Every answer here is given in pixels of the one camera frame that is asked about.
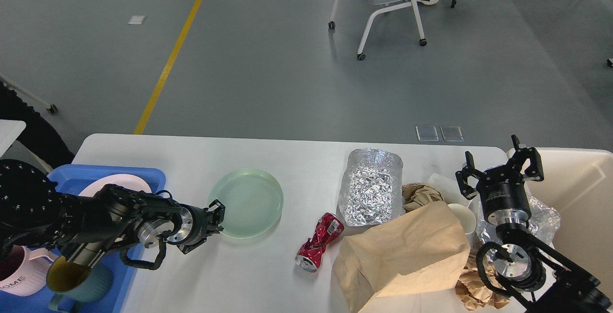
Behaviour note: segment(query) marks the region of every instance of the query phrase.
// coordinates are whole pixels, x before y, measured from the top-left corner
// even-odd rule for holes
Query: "white paper cup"
[[[469,208],[457,203],[451,203],[448,206],[458,220],[460,220],[462,228],[464,228],[464,234],[468,235],[475,231],[477,227],[477,218]]]
[[[57,256],[45,248],[30,250],[24,246],[13,246],[9,257],[0,263],[0,291],[17,296],[28,296],[43,289],[46,272]]]

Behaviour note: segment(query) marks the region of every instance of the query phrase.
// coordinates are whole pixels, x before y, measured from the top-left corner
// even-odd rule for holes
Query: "blue tray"
[[[89,166],[89,165],[64,165],[57,167],[48,174],[51,181],[58,182],[56,191],[77,195],[92,182],[112,174],[133,174],[141,177],[149,184],[153,193],[160,191],[166,184],[166,176],[156,168],[138,167],[112,167],[112,166]],[[127,253],[131,259],[140,259],[144,248],[142,245],[131,248]],[[105,256],[101,262],[106,265],[114,275],[113,285],[109,293],[102,300],[85,304],[81,313],[120,313],[121,307],[130,289],[135,268],[127,267],[119,259],[118,253]],[[51,313],[48,309],[49,300],[53,292],[48,287],[30,296],[15,296],[0,291],[0,313]],[[69,309],[74,302],[64,299],[60,305],[63,309]]]

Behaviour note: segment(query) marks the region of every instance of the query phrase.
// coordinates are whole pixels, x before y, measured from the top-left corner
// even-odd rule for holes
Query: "yellow floor line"
[[[172,70],[172,66],[175,64],[175,60],[177,60],[177,56],[179,55],[179,51],[181,51],[181,47],[183,42],[185,41],[188,32],[190,31],[191,24],[193,23],[193,19],[200,8],[202,0],[195,0],[193,2],[192,9],[190,10],[190,15],[188,19],[185,21],[183,28],[181,30],[181,34],[179,34],[179,38],[177,42],[175,42],[175,47],[172,49],[168,60],[166,61],[166,65],[164,65],[164,69],[162,70],[162,75],[159,76],[158,83],[155,85],[153,89],[153,93],[151,93],[151,97],[149,98],[149,102],[147,102],[147,106],[145,106],[145,110],[143,114],[140,115],[140,120],[138,124],[136,124],[136,129],[134,129],[134,134],[142,134],[145,130],[147,122],[149,121],[149,117],[151,117],[151,113],[155,108],[156,103],[158,103],[159,95],[162,93],[162,89],[164,88],[164,84],[166,84],[166,80],[168,79],[168,75]]]

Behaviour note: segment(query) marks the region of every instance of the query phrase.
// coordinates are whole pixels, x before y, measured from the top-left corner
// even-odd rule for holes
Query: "chair wheel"
[[[57,107],[54,104],[51,104],[51,106],[49,106],[48,109],[46,109],[47,112],[49,112],[49,114],[56,114],[57,113]]]

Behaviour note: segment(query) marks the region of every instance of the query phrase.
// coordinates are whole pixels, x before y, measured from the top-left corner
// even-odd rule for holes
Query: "pink mug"
[[[28,296],[43,289],[51,263],[41,257],[51,262],[57,259],[45,248],[30,250],[25,246],[13,246],[6,260],[0,263],[0,291]]]

